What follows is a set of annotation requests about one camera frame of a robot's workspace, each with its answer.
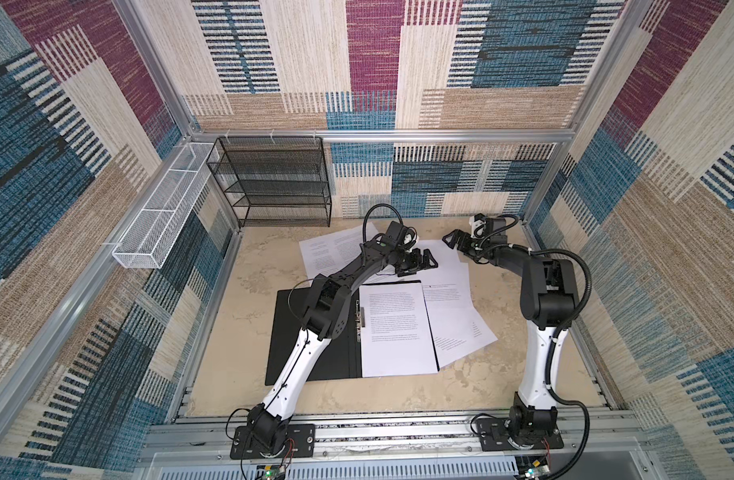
table surface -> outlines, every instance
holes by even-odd
[[[374,220],[384,231],[390,220]],[[413,218],[421,240],[439,239],[456,228],[468,230],[468,217]],[[360,225],[333,219],[326,227],[249,227],[220,304],[207,349],[191,392],[189,416],[227,416],[259,403],[270,387],[266,376],[277,290],[305,278],[298,242]],[[526,245],[520,226],[508,240]],[[508,408],[525,371],[527,322],[519,309],[521,278],[491,265],[469,262],[471,297],[497,341],[434,375],[394,376],[307,382],[296,412],[410,412]],[[568,336],[559,366],[557,391],[564,398],[599,406],[583,360]]]

black clipboard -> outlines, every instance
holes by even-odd
[[[420,283],[420,281],[407,280],[404,282],[372,283],[372,285],[392,283]],[[295,341],[298,338],[298,331],[300,331],[301,327],[300,321],[295,318],[295,315],[290,312],[287,306],[287,296],[289,295],[289,305],[293,309],[296,309],[295,313],[301,315],[302,312],[299,310],[305,301],[305,296],[308,294],[308,291],[309,288],[306,287],[295,289],[291,295],[289,290],[279,290],[276,292],[276,307],[274,309],[273,326],[271,328],[269,357],[266,362],[265,384],[267,386],[272,386],[276,382],[276,379],[279,378],[279,374],[282,372],[284,364],[289,358],[289,354],[295,347]],[[356,315],[358,305],[359,291],[357,290],[351,297],[349,319],[345,324],[343,333],[334,339],[322,352],[322,356],[316,361],[306,381],[362,378],[362,348],[359,342],[359,328],[361,325],[357,322]],[[431,331],[431,339],[433,339],[434,333],[431,330],[430,321],[429,330]],[[436,345],[433,345],[433,347],[436,370],[438,371],[439,357],[436,354]]]

